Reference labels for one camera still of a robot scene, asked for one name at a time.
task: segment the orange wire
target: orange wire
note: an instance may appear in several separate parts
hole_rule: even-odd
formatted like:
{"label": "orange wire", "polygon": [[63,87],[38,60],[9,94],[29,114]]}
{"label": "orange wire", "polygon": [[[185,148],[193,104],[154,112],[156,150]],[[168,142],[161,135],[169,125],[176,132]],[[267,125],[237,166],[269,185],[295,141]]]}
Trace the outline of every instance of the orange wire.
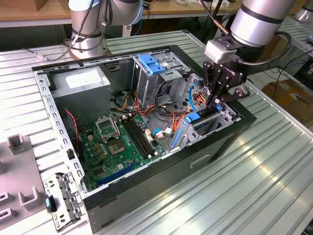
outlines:
{"label": "orange wire", "polygon": [[174,129],[174,132],[176,131],[177,127],[179,126],[181,120],[184,118],[184,116],[186,115],[186,113],[189,111],[190,107],[188,107],[185,112],[183,112],[182,115],[180,115],[179,119],[178,119],[178,122],[177,124],[175,125],[175,129]]}

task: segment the cardboard box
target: cardboard box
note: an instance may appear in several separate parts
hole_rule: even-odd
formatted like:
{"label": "cardboard box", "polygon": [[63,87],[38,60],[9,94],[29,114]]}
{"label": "cardboard box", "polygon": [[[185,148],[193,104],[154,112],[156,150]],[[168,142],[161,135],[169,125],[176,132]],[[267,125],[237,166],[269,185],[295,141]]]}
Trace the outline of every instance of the cardboard box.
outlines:
{"label": "cardboard box", "polygon": [[[275,83],[271,82],[262,89],[270,98],[273,97]],[[313,125],[313,96],[295,81],[279,81],[274,101],[307,128]]]}
{"label": "cardboard box", "polygon": [[47,0],[0,0],[0,5],[30,11],[38,11]]}

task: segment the wooden table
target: wooden table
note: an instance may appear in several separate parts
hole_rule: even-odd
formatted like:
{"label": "wooden table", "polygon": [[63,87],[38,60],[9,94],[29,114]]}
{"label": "wooden table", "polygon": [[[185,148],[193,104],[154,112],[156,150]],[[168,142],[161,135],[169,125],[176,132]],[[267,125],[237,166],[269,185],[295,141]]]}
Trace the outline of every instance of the wooden table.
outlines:
{"label": "wooden table", "polygon": [[[221,8],[219,15],[238,9],[242,0],[231,3],[227,8]],[[150,6],[149,19],[181,18],[206,16],[202,5],[191,3],[180,5],[175,0],[169,2],[154,1]],[[148,18],[148,11],[144,10],[142,19]],[[51,24],[70,24],[70,10],[67,0],[48,0],[42,8],[35,11],[22,10],[0,5],[0,27],[20,27]],[[123,26],[123,37],[130,36],[131,27]]]}

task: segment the workbench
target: workbench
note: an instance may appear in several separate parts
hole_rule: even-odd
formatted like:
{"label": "workbench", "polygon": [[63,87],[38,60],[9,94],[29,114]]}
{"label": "workbench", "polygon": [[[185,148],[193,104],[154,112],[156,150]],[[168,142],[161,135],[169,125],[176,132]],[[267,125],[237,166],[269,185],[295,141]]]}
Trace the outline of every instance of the workbench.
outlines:
{"label": "workbench", "polygon": [[[179,45],[199,65],[207,59],[204,45],[182,31],[108,40],[112,54],[166,45]],[[66,48],[33,50],[55,58]],[[31,71],[47,62],[23,50],[0,52],[0,61],[0,141],[28,135],[42,180],[66,173]],[[257,117],[253,126],[217,161],[97,234],[301,234],[313,218],[313,135],[246,85],[251,95],[240,102]],[[1,231],[22,233],[57,234],[46,210]],[[91,234],[87,216],[60,234]]]}
{"label": "workbench", "polygon": [[[231,3],[229,7],[221,8],[218,15],[225,15],[229,11],[238,9],[242,0]],[[163,19],[207,16],[199,3],[189,5],[178,4],[175,0],[153,1],[150,11],[143,11],[142,19]],[[70,9],[67,0],[48,0],[39,11],[28,11],[0,5],[0,27],[38,26],[51,24],[71,24]],[[123,27],[123,37],[130,36],[131,27]]]}

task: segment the motherboard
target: motherboard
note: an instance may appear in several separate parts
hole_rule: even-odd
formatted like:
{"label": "motherboard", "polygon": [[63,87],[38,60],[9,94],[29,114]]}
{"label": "motherboard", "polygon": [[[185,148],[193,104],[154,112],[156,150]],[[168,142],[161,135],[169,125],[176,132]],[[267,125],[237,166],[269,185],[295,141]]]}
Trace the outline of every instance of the motherboard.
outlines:
{"label": "motherboard", "polygon": [[147,135],[149,131],[142,117],[137,115],[116,121],[113,118],[100,120],[80,132],[84,149],[81,164],[87,190],[92,191],[165,155],[161,144]]}

